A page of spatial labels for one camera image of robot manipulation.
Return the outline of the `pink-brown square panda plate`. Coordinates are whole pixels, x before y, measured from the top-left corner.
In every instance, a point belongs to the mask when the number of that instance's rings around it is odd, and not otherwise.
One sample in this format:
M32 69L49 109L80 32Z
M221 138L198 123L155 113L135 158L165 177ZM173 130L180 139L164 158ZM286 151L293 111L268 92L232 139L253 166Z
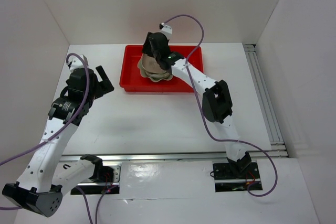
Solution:
M142 68L152 74L166 74L167 71L161 69L159 64L157 63L156 59L153 57L150 57L147 54L142 54L141 57L141 66Z

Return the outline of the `green scalloped bowl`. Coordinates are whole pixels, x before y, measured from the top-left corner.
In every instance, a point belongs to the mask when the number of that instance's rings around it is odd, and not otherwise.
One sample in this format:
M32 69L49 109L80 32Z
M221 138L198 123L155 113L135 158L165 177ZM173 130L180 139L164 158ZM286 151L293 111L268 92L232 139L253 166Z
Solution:
M159 82L162 80L170 81L173 79L173 75L168 72L157 74L146 71L142 66L142 60L138 62L137 67L140 71L140 76L143 78L149 78L152 82Z

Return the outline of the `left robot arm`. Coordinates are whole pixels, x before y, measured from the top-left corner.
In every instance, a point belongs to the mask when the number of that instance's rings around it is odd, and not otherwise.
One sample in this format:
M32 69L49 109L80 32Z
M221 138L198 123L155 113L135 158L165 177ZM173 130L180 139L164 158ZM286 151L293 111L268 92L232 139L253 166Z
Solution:
M94 100L114 90L102 66L95 70L78 67L71 71L66 84L49 110L42 146L16 182L5 184L2 190L15 206L44 217L55 214L63 196L84 180L103 183L113 179L113 168L90 154L55 174L65 147Z

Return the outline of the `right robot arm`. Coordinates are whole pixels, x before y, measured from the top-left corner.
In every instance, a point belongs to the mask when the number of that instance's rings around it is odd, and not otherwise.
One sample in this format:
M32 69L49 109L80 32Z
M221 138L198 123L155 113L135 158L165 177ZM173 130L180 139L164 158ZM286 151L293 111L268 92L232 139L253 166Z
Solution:
M161 69L193 88L202 118L217 129L218 135L213 139L225 145L230 174L235 178L242 177L251 164L251 157L239 141L233 122L233 103L228 84L206 76L179 52L172 51L168 38L162 32L147 34L143 52L154 58Z

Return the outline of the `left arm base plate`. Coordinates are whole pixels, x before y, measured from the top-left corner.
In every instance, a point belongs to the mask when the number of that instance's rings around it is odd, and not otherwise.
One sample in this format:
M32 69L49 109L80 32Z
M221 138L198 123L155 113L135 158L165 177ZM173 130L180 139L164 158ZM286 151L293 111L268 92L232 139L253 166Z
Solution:
M110 171L102 175L99 181L84 180L78 184L78 187L86 195L101 195L106 192L107 195L117 195L120 193L121 166L112 165Z

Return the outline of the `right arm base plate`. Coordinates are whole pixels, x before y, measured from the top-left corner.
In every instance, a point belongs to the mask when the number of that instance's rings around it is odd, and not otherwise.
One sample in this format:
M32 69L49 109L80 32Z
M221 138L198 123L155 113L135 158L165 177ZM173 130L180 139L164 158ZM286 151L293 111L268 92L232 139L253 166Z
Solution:
M210 176L214 179L215 192L236 192L262 190L260 173L256 162L252 162L244 171L235 175L228 163L214 163Z

